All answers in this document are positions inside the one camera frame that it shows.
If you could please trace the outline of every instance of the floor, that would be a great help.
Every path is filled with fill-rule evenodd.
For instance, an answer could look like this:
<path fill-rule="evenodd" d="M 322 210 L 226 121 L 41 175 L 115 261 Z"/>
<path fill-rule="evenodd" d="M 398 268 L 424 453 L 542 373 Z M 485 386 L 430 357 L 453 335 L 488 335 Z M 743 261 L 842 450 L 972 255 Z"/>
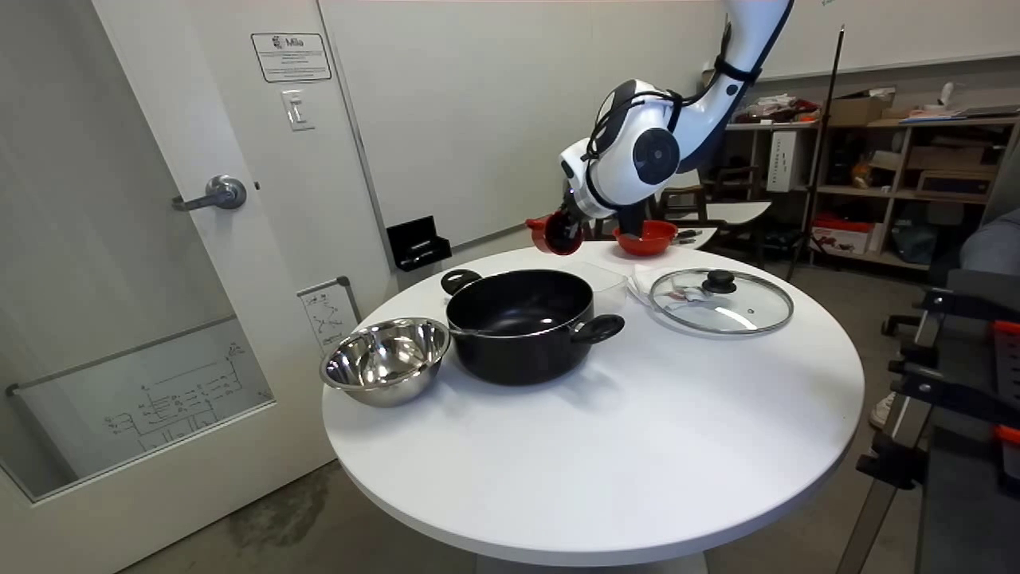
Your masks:
<path fill-rule="evenodd" d="M 816 297 L 854 338 L 867 405 L 886 395 L 896 344 L 880 335 L 889 313 L 905 313 L 921 287 L 867 268 L 800 268 L 794 284 Z M 842 469 L 787 520 L 708 555 L 714 574 L 829 574 L 854 526 L 867 478 L 854 472 L 870 431 L 861 424 Z M 873 545 L 867 574 L 908 574 L 918 545 L 921 497 L 899 494 Z M 430 542 L 363 501 L 332 462 L 303 482 L 194 533 L 128 568 L 131 574 L 469 574 L 475 558 Z"/>

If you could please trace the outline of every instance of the table leg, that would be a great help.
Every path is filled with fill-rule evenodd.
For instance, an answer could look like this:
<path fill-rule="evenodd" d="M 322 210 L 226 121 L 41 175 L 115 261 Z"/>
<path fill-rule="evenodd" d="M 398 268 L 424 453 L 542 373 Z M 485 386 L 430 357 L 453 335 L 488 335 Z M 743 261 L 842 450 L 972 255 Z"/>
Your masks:
<path fill-rule="evenodd" d="M 481 558 L 475 574 L 708 574 L 704 555 L 685 555 L 660 564 L 634 564 L 634 568 L 536 568 L 536 564 L 510 564 Z"/>
<path fill-rule="evenodd" d="M 838 558 L 835 574 L 861 574 L 864 571 L 870 548 L 873 548 L 873 539 L 883 533 L 893 497 L 896 497 L 896 485 L 870 482 L 864 507 L 854 523 L 854 533 Z"/>

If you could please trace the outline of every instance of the wall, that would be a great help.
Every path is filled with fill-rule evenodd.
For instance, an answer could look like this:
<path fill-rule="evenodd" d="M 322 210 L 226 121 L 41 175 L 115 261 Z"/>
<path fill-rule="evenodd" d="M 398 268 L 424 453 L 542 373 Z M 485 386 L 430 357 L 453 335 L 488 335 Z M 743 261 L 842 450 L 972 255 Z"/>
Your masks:
<path fill-rule="evenodd" d="M 306 89 L 316 131 L 290 131 L 281 105 L 281 89 L 290 86 L 265 83 L 249 45 L 252 32 L 322 32 L 316 0 L 191 0 L 191 10 L 296 287 L 347 274 L 360 313 L 370 313 L 437 268 L 529 242 L 523 233 L 507 233 L 469 242 L 443 265 L 395 274 L 338 83 L 296 83 Z"/>
<path fill-rule="evenodd" d="M 1017 0 L 794 0 L 765 77 L 826 73 L 838 29 L 845 70 L 1017 57 L 1017 19 Z"/>
<path fill-rule="evenodd" d="M 905 67 L 880 73 L 838 73 L 835 96 L 870 86 L 896 86 L 896 108 L 928 105 L 940 86 L 953 83 L 953 105 L 1020 105 L 1020 57 L 975 61 L 975 64 L 940 64 L 940 67 Z M 746 102 L 771 92 L 794 92 L 813 102 L 826 99 L 826 77 L 803 80 L 765 80 Z"/>
<path fill-rule="evenodd" d="M 628 77 L 685 89 L 714 57 L 717 0 L 319 0 L 389 226 L 453 246 L 561 204 L 558 156 Z M 593 35 L 612 22 L 612 41 Z"/>

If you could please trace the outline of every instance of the glass lid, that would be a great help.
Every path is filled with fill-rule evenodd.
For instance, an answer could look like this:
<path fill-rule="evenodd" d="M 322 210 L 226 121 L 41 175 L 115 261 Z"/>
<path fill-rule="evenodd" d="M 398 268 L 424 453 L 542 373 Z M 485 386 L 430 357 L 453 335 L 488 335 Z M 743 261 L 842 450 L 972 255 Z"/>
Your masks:
<path fill-rule="evenodd" d="M 647 300 L 666 319 L 714 335 L 775 332 L 794 316 L 794 300 L 778 284 L 724 268 L 669 271 Z"/>

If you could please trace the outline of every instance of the pot handle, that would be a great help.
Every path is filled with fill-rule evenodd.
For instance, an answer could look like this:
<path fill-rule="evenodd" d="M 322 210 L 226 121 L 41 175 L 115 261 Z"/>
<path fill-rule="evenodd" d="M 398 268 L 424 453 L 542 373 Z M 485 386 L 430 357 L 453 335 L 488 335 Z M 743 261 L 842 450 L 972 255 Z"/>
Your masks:
<path fill-rule="evenodd" d="M 622 328 L 625 328 L 622 316 L 596 316 L 596 319 L 577 322 L 571 328 L 571 341 L 596 344 L 596 341 L 606 341 L 606 338 L 618 335 Z"/>
<path fill-rule="evenodd" d="M 443 274 L 443 290 L 446 293 L 459 293 L 459 290 L 465 290 L 469 284 L 478 284 L 481 281 L 481 274 L 475 274 L 475 271 L 469 271 L 469 268 L 453 268 L 449 274 Z"/>

